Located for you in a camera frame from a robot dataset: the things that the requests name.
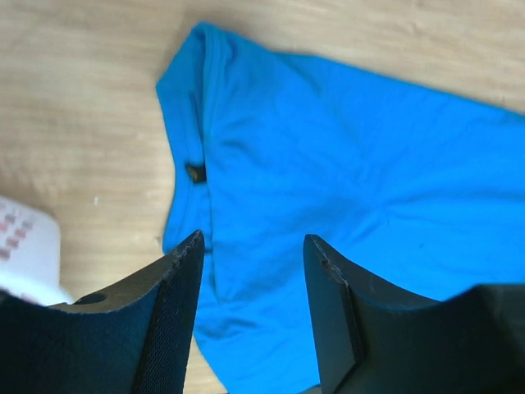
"blue t-shirt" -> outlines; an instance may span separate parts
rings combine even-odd
[[[319,382],[307,233],[438,300],[525,281],[523,116],[207,24],[157,92],[176,165],[163,249],[205,234],[194,334],[230,393]]]

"white container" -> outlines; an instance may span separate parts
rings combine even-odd
[[[40,305],[71,303],[60,288],[60,229],[44,212],[0,196],[0,290]]]

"hole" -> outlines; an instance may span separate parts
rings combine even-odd
[[[75,305],[97,304],[98,302],[104,301],[106,298],[106,295],[103,293],[88,294],[76,301]]]

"wood grain surface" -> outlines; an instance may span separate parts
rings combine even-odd
[[[0,194],[57,218],[75,297],[161,255],[154,86],[201,20],[525,112],[523,0],[0,0]],[[196,346],[185,392],[225,392]]]

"black plastic part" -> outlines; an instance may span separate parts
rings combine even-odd
[[[304,269],[323,394],[525,392],[525,286],[437,302],[318,236],[306,237]]]
[[[0,295],[0,391],[182,393],[203,269],[203,236],[137,273],[45,308]]]

